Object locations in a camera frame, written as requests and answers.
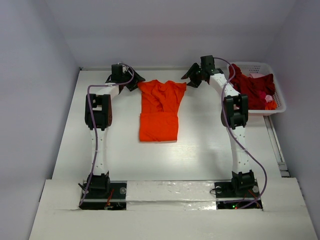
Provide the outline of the orange t shirt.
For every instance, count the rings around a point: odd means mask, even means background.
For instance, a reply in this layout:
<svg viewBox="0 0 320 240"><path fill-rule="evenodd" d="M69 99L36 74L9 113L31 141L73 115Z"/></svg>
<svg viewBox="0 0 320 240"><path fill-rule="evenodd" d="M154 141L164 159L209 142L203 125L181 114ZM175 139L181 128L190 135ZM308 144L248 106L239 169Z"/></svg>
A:
<svg viewBox="0 0 320 240"><path fill-rule="evenodd" d="M171 80L165 83L157 79L140 82L141 113L139 141L176 142L178 140L178 112L187 90L187 83Z"/></svg>

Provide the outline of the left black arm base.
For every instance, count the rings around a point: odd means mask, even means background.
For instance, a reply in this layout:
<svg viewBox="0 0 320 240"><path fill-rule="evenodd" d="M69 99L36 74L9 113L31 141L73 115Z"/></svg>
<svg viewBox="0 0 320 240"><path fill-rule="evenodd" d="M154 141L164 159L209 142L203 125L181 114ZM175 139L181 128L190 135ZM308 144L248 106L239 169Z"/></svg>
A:
<svg viewBox="0 0 320 240"><path fill-rule="evenodd" d="M126 193L126 181L112 181L109 192L103 190L86 192L86 196L79 208L82 210L126 210Z"/></svg>

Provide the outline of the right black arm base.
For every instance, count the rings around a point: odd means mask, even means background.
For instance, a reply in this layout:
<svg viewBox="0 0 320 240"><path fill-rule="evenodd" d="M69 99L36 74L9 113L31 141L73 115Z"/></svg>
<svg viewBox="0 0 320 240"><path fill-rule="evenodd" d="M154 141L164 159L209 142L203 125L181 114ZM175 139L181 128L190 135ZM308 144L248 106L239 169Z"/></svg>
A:
<svg viewBox="0 0 320 240"><path fill-rule="evenodd" d="M218 210L237 210L251 203L260 195L257 182L253 186L236 192L230 181L218 181L209 191L215 197Z"/></svg>

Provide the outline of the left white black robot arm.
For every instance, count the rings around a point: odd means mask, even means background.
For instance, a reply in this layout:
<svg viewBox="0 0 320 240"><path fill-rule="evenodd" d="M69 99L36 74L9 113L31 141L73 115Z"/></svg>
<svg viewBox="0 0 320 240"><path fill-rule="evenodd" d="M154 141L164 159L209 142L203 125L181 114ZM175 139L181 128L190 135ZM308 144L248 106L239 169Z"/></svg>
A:
<svg viewBox="0 0 320 240"><path fill-rule="evenodd" d="M107 163L107 134L112 124L112 100L123 88L133 91L145 79L131 66L117 63L111 66L111 74L104 84L87 87L84 121L89 128L92 143L91 170L83 186L83 195L104 198L110 194L111 185Z"/></svg>

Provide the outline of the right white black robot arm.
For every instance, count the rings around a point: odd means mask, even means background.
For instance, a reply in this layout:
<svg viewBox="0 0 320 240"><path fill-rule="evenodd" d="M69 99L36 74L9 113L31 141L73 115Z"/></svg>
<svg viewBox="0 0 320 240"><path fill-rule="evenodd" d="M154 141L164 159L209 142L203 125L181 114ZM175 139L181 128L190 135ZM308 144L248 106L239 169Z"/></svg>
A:
<svg viewBox="0 0 320 240"><path fill-rule="evenodd" d="M246 152L246 125L249 119L249 99L239 93L223 71L215 66L212 55L202 56L200 64L194 63L182 79L189 79L190 87L198 88L205 81L221 94L221 122L226 127L232 152L232 178L214 184L218 198L243 198L255 184L255 176Z"/></svg>

